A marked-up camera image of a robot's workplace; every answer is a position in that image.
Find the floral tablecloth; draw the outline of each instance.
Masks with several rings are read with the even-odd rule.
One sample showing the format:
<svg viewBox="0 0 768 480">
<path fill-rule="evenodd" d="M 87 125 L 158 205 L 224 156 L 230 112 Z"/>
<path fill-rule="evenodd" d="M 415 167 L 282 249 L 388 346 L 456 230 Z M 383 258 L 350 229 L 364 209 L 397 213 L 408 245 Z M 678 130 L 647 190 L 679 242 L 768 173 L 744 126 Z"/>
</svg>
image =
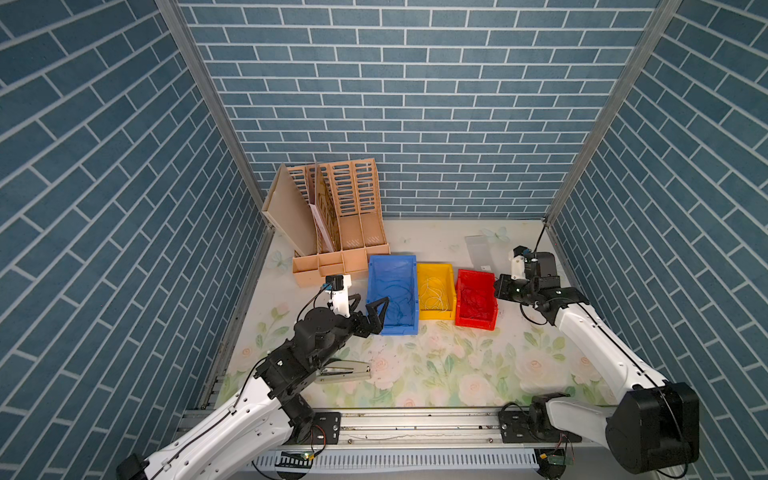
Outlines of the floral tablecloth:
<svg viewBox="0 0 768 480">
<path fill-rule="evenodd" d="M 539 222 L 521 220 L 385 221 L 393 253 L 415 254 L 419 262 L 452 263 L 455 272 L 473 268 L 465 236 L 486 235 L 498 274 L 509 271 L 508 252 L 519 244 L 533 247 L 540 229 Z M 546 237 L 539 251 L 552 251 Z M 317 292 L 293 281 L 292 253 L 286 239 L 276 235 L 218 404 L 243 385 L 257 360 L 293 335 L 297 313 Z M 366 288 L 367 281 L 356 281 L 351 293 L 365 299 Z M 598 371 L 569 339 L 553 326 L 527 322 L 517 303 L 499 301 L 498 306 L 492 332 L 428 320 L 419 323 L 417 336 L 353 337 L 336 357 L 370 362 L 372 378 L 312 384 L 303 396 L 316 408 L 501 406 L 511 400 L 527 405 L 533 395 L 556 391 L 589 403 L 615 404 Z M 541 318 L 527 307 L 526 313 Z"/>
</svg>

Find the brick pattern wall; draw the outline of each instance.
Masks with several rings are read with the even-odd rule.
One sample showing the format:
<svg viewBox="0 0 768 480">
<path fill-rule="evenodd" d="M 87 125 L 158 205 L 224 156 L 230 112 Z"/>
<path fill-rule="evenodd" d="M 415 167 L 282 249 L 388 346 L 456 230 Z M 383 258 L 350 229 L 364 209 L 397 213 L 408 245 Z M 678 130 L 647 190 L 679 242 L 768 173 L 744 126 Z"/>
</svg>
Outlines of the brick pattern wall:
<svg viewBox="0 0 768 480">
<path fill-rule="evenodd" d="M 152 0 L 0 2 L 0 478 L 168 442 L 263 228 Z"/>
<path fill-rule="evenodd" d="M 374 157 L 394 216 L 540 218 L 657 0 L 183 0 L 262 188 Z"/>
<path fill-rule="evenodd" d="M 766 478 L 766 24 L 684 0 L 556 223 L 612 327 L 698 392 L 690 478 Z"/>
</svg>

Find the cable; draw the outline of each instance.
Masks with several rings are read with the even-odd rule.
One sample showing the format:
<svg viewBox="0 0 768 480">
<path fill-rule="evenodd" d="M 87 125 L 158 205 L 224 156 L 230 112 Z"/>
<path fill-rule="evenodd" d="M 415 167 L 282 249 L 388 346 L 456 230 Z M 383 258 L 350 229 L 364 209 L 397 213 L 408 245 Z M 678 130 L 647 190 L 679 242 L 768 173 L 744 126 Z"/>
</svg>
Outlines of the cable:
<svg viewBox="0 0 768 480">
<path fill-rule="evenodd" d="M 533 320 L 529 319 L 528 315 L 525 315 L 525 312 L 523 311 L 523 304 L 522 303 L 520 304 L 520 313 L 522 313 L 524 319 L 526 319 L 527 321 L 533 323 L 534 325 L 539 325 L 540 326 L 540 325 L 546 325 L 547 323 L 549 323 L 547 320 L 545 320 L 544 323 L 536 323 Z"/>
<path fill-rule="evenodd" d="M 323 447 L 320 449 L 319 452 L 315 452 L 315 447 L 314 447 L 315 437 L 312 435 L 312 429 L 318 429 L 323 434 Z M 317 458 L 318 455 L 323 453 L 325 451 L 326 447 L 328 446 L 328 442 L 326 440 L 327 439 L 326 431 L 323 430 L 323 428 L 320 425 L 312 425 L 312 429 L 310 429 L 310 449 L 312 450 L 312 456 L 310 457 L 310 461 L 311 461 L 310 467 L 307 469 L 307 472 L 304 472 L 297 480 L 301 480 L 301 478 L 304 478 L 304 476 L 307 473 L 309 473 L 309 470 L 311 470 L 312 467 L 315 465 L 315 458 Z M 259 467 L 256 466 L 256 463 L 253 460 L 250 461 L 250 464 L 253 465 L 253 467 L 256 469 L 256 471 L 259 472 L 261 474 L 261 476 L 263 476 L 264 478 L 268 478 L 269 480 L 283 480 L 282 478 L 274 478 L 274 477 L 270 477 L 269 475 L 265 474 L 264 472 L 259 470 Z"/>
<path fill-rule="evenodd" d="M 656 473 L 659 473 L 667 478 L 683 478 L 685 477 L 685 475 L 688 475 L 688 463 L 685 464 L 685 467 L 683 468 L 683 473 L 679 474 L 678 476 L 667 475 L 661 470 L 657 470 Z"/>
<path fill-rule="evenodd" d="M 603 327 L 600 326 L 600 324 L 597 322 L 597 320 L 594 319 L 594 317 L 589 313 L 589 311 L 587 309 L 585 309 L 583 305 L 581 305 L 581 302 L 578 302 L 576 304 L 580 306 L 580 308 L 584 311 L 584 313 L 587 314 L 587 316 L 589 316 L 590 320 L 592 320 L 592 322 L 595 324 L 595 326 L 611 341 L 611 343 L 613 343 L 616 346 L 616 348 L 618 348 L 619 351 L 621 351 L 624 354 L 624 356 L 626 356 L 637 367 L 637 369 L 645 376 L 645 378 L 647 378 L 648 381 L 653 384 L 653 386 L 656 388 L 656 390 L 658 390 L 659 395 L 661 396 L 661 399 L 664 400 L 664 404 L 667 406 L 667 409 L 670 411 L 670 415 L 672 415 L 672 422 L 674 423 L 675 429 L 677 430 L 677 434 L 680 436 L 680 441 L 681 442 L 685 442 L 684 439 L 683 439 L 683 430 L 680 428 L 680 424 L 677 423 L 677 417 L 675 417 L 674 412 L 672 411 L 672 406 L 667 401 L 667 396 L 664 395 L 664 391 L 661 389 L 661 387 L 659 385 L 657 385 L 656 382 L 654 382 L 651 377 L 648 376 L 648 374 L 645 372 L 645 370 L 643 370 L 643 368 L 641 366 L 639 366 L 637 364 L 637 362 L 634 361 L 634 358 L 632 358 L 632 356 L 630 356 L 628 353 L 626 353 L 624 351 L 624 349 L 622 349 L 616 343 L 616 341 L 614 339 L 612 339 L 611 336 L 609 336 L 603 330 Z M 683 467 L 683 473 L 680 476 L 677 476 L 677 477 L 671 476 L 671 475 L 667 475 L 666 473 L 662 472 L 661 470 L 657 470 L 656 472 L 661 473 L 663 476 L 665 476 L 667 478 L 683 478 L 687 474 L 687 472 L 688 472 L 688 464 L 689 464 L 689 462 L 685 462 L 685 466 Z"/>
<path fill-rule="evenodd" d="M 547 223 L 544 222 L 544 225 L 541 226 L 541 232 L 538 235 L 538 239 L 536 240 L 536 247 L 533 247 L 533 253 L 536 253 L 536 250 L 538 250 L 538 244 L 541 242 L 541 237 L 544 236 L 544 230 L 547 229 Z"/>
<path fill-rule="evenodd" d="M 328 283 L 324 283 L 324 284 L 323 284 L 323 286 L 321 286 L 321 287 L 320 287 L 320 290 L 317 292 L 317 294 L 316 294 L 315 296 L 313 296 L 313 297 L 310 299 L 310 301 L 306 303 L 306 305 L 305 305 L 304 307 L 302 307 L 301 311 L 299 311 L 299 314 L 298 314 L 298 315 L 296 315 L 296 321 L 297 321 L 297 322 L 299 321 L 299 319 L 301 319 L 301 314 L 302 314 L 302 313 L 304 313 L 304 310 L 306 310 L 306 308 L 307 308 L 308 306 L 310 306 L 310 303 L 313 303 L 313 302 L 314 302 L 314 301 L 317 299 L 317 297 L 318 297 L 318 296 L 320 296 L 320 294 L 321 294 L 322 292 L 326 291 L 326 289 L 327 289 L 329 286 L 330 286 L 330 285 L 329 285 Z"/>
<path fill-rule="evenodd" d="M 268 478 L 269 480 L 283 480 L 282 478 L 274 478 L 274 477 L 270 477 L 269 475 L 265 474 L 264 472 L 259 470 L 259 467 L 257 467 L 256 464 L 253 463 L 253 460 L 250 461 L 250 464 L 253 465 L 253 467 L 256 469 L 256 471 L 259 472 L 261 474 L 261 476 L 263 476 L 264 478 Z"/>
<path fill-rule="evenodd" d="M 518 410 L 520 410 L 520 413 L 523 416 L 527 416 L 528 415 L 528 413 L 525 410 L 523 410 L 523 408 L 520 405 L 518 405 L 516 402 L 506 402 L 504 404 L 504 406 L 502 406 L 502 409 L 499 410 L 499 413 L 504 412 L 506 409 L 508 409 L 510 406 L 513 406 L 513 405 L 518 407 Z M 531 430 L 531 426 L 528 425 L 527 422 L 526 422 L 526 427 L 528 428 L 528 433 L 530 433 L 531 436 L 533 438 L 537 439 L 539 442 L 543 442 L 543 443 L 548 443 L 549 442 L 547 439 L 543 439 L 542 437 L 540 437 L 540 436 L 536 435 L 535 433 L 533 433 L 533 430 Z"/>
<path fill-rule="evenodd" d="M 253 365 L 253 366 L 250 368 L 250 372 L 248 372 L 248 376 L 247 376 L 247 377 L 245 377 L 245 382 L 243 382 L 243 388 L 241 388 L 241 389 L 240 389 L 240 394 L 238 394 L 238 395 L 237 395 L 237 398 L 235 399 L 235 403 L 232 405 L 232 408 L 233 408 L 233 409 L 236 409 L 236 408 L 237 408 L 237 403 L 240 401 L 240 399 L 242 399 L 242 398 L 243 398 L 243 392 L 245 392 L 245 385 L 247 385 L 247 384 L 248 384 L 248 380 L 250 379 L 250 376 L 251 376 L 251 375 L 253 375 L 253 372 L 255 372 L 255 371 L 256 371 L 256 368 L 257 368 L 259 365 L 261 365 L 261 364 L 264 362 L 264 360 L 266 360 L 266 357 L 264 357 L 264 358 L 262 358 L 261 360 L 259 360 L 258 362 L 256 362 L 256 363 L 255 363 L 255 364 L 254 364 L 254 365 Z"/>
<path fill-rule="evenodd" d="M 561 433 L 561 434 L 560 434 L 560 439 L 558 440 L 558 444 L 554 446 L 554 448 L 552 449 L 552 451 L 551 451 L 551 452 L 549 452 L 549 455 L 552 455 L 552 454 L 554 454 L 554 453 L 555 453 L 555 452 L 556 452 L 556 451 L 557 451 L 557 450 L 560 448 L 560 444 L 563 442 L 563 437 L 565 437 L 565 435 L 563 435 L 563 434 Z M 566 449 L 568 448 L 568 441 L 567 441 L 567 440 L 566 440 L 566 442 L 565 442 L 565 448 L 566 448 Z"/>
<path fill-rule="evenodd" d="M 192 444 L 193 444 L 193 443 L 195 443 L 195 442 L 196 442 L 196 441 L 197 441 L 197 440 L 198 440 L 198 439 L 199 439 L 201 436 L 203 436 L 203 435 L 207 434 L 208 432 L 210 432 L 211 430 L 215 429 L 215 428 L 216 428 L 216 427 L 217 427 L 217 426 L 218 426 L 218 425 L 219 425 L 221 422 L 223 422 L 223 421 L 224 421 L 224 419 L 225 419 L 226 417 L 228 417 L 228 416 L 230 416 L 230 415 L 233 415 L 233 414 L 232 414 L 232 413 L 230 413 L 230 412 L 227 412 L 227 414 L 226 414 L 226 415 L 224 415 L 223 417 L 221 417 L 220 419 L 218 419 L 218 420 L 216 421 L 216 423 L 214 423 L 213 425 L 211 425 L 210 427 L 208 427 L 207 429 L 205 429 L 205 431 L 204 431 L 203 433 L 200 433 L 198 436 L 196 436 L 195 438 L 193 438 L 193 439 L 191 439 L 189 442 L 187 442 L 187 444 L 186 444 L 185 446 L 181 447 L 181 448 L 179 449 L 179 451 L 178 451 L 178 452 L 176 452 L 176 455 L 174 455 L 174 456 L 170 457 L 170 460 L 168 460 L 167 464 L 169 465 L 169 464 L 170 464 L 170 463 L 171 463 L 173 460 L 175 460 L 176 458 L 179 458 L 179 455 L 180 455 L 180 454 L 181 454 L 181 453 L 184 451 L 184 449 L 185 449 L 186 447 L 188 447 L 188 446 L 192 445 Z M 158 475 L 159 475 L 161 472 L 164 472 L 164 469 L 163 469 L 162 467 L 160 468 L 160 470 L 157 470 L 157 472 L 156 472 L 154 475 L 152 475 L 152 479 L 151 479 L 151 480 L 155 480 L 155 478 L 156 478 L 156 477 L 157 477 L 157 476 L 158 476 Z"/>
</svg>

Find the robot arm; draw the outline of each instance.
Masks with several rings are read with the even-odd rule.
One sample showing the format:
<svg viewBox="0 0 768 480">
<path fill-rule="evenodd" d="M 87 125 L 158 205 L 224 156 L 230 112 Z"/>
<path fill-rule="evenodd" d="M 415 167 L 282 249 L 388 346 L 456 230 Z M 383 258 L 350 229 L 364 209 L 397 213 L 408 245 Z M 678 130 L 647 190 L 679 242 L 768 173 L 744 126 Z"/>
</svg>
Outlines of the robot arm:
<svg viewBox="0 0 768 480">
<path fill-rule="evenodd" d="M 313 410 L 301 391 L 350 337 L 381 333 L 384 323 L 389 298 L 367 304 L 364 315 L 355 311 L 360 296 L 347 295 L 349 284 L 347 275 L 326 277 L 321 292 L 330 289 L 333 310 L 310 310 L 293 326 L 293 338 L 251 369 L 240 392 L 147 459 L 136 454 L 126 458 L 118 466 L 118 480 L 228 478 L 261 452 L 305 439 Z"/>
<path fill-rule="evenodd" d="M 593 406 L 552 393 L 534 397 L 533 432 L 573 432 L 611 450 L 629 472 L 698 459 L 699 400 L 685 383 L 670 383 L 614 334 L 574 287 L 561 287 L 551 253 L 517 247 L 512 275 L 495 284 L 500 300 L 533 306 L 570 338 L 603 376 L 619 404 Z"/>
</svg>

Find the storage bin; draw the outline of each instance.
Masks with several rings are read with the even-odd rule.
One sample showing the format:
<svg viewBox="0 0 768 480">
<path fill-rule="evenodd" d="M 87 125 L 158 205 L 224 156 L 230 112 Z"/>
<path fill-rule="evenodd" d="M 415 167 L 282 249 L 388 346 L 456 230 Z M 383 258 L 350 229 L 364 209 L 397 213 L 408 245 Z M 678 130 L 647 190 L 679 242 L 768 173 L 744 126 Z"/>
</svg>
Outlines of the storage bin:
<svg viewBox="0 0 768 480">
<path fill-rule="evenodd" d="M 455 320 L 453 265 L 420 263 L 416 271 L 419 276 L 419 320 Z"/>
<path fill-rule="evenodd" d="M 456 280 L 456 325 L 493 330 L 498 303 L 494 297 L 496 277 L 489 272 L 458 271 Z"/>
<path fill-rule="evenodd" d="M 389 297 L 382 335 L 419 333 L 419 291 L 415 255 L 372 255 L 366 303 Z"/>
<path fill-rule="evenodd" d="M 287 173 L 305 201 L 317 172 L 322 174 L 333 195 L 341 250 L 328 253 L 316 232 L 316 253 L 293 258 L 293 276 L 299 286 L 322 285 L 328 272 L 348 273 L 365 278 L 372 255 L 386 255 L 389 244 L 384 234 L 379 174 L 372 159 L 287 167 Z M 338 260 L 325 255 L 340 254 Z"/>
</svg>

